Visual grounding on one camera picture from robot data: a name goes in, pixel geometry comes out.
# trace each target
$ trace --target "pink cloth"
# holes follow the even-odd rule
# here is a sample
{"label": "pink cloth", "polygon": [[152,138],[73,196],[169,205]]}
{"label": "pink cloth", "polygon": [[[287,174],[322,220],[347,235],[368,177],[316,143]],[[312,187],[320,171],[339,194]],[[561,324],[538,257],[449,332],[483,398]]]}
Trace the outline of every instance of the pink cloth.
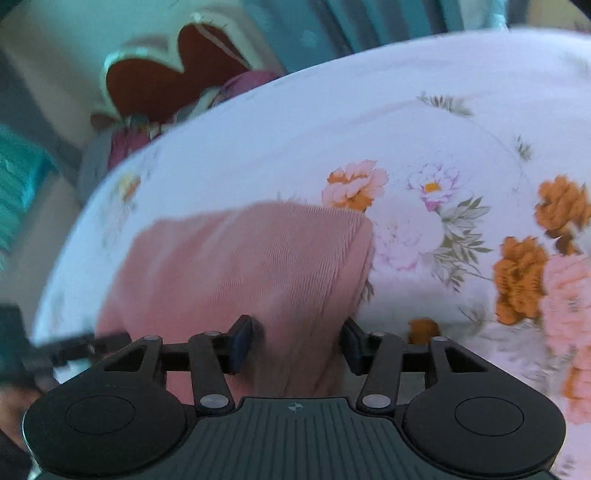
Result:
{"label": "pink cloth", "polygon": [[267,70],[249,70],[236,75],[223,84],[219,94],[214,98],[212,106],[242,95],[278,78],[279,75]]}
{"label": "pink cloth", "polygon": [[146,146],[151,141],[148,132],[135,129],[121,129],[115,133],[111,140],[111,156],[107,163],[108,171],[111,171],[133,152]]}
{"label": "pink cloth", "polygon": [[[371,236],[360,212],[295,203],[161,220],[132,245],[97,331],[182,343],[249,314],[262,329],[243,372],[227,377],[236,401],[331,395],[343,376],[338,335],[359,304]],[[193,403],[187,373],[169,373],[167,388]]]}

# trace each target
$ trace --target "leaf print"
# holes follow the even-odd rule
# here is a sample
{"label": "leaf print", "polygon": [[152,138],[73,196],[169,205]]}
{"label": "leaf print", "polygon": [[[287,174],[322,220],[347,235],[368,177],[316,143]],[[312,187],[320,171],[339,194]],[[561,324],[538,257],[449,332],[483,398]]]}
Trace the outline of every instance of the leaf print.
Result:
{"label": "leaf print", "polygon": [[423,92],[420,96],[417,97],[417,99],[421,100],[426,105],[431,105],[435,108],[447,110],[448,112],[453,113],[455,115],[474,115],[472,111],[465,105],[466,99],[461,97],[453,97],[450,95],[427,96],[427,94]]}
{"label": "leaf print", "polygon": [[515,142],[515,149],[517,150],[517,153],[519,154],[520,159],[523,160],[525,163],[527,163],[531,160],[531,156],[533,153],[533,150],[531,148],[531,144],[525,143],[521,139],[521,135],[517,137],[517,140]]}
{"label": "leaf print", "polygon": [[470,309],[468,312],[462,310],[461,307],[458,307],[457,309],[460,310],[460,313],[464,315],[464,317],[470,320],[473,327],[470,331],[471,335],[476,335],[478,332],[480,332],[480,330],[482,330],[484,324],[486,323],[486,311],[484,308]]}
{"label": "leaf print", "polygon": [[487,214],[491,207],[480,206],[482,197],[470,198],[447,212],[438,212],[443,221],[444,238],[441,246],[432,252],[434,276],[444,285],[459,292],[466,275],[490,280],[478,268],[478,254],[490,253],[483,247],[482,234],[474,231],[474,220]]}
{"label": "leaf print", "polygon": [[375,295],[374,286],[369,280],[365,281],[365,286],[361,292],[361,300],[370,302]]}
{"label": "leaf print", "polygon": [[564,455],[564,458],[559,459],[554,463],[550,469],[550,473],[556,477],[563,479],[571,476],[573,470],[577,466],[577,462],[572,455]]}

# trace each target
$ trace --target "bed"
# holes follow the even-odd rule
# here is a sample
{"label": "bed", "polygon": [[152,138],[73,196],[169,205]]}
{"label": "bed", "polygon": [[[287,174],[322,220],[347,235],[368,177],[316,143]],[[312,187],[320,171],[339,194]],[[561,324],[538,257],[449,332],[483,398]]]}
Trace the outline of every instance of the bed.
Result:
{"label": "bed", "polygon": [[568,424],[553,473],[584,480],[590,72],[582,35],[453,34],[331,61],[218,105],[95,191],[34,340],[92,330],[133,239],[156,219],[270,199],[361,209],[376,253],[356,321],[406,336],[410,320],[434,319],[550,397]]}

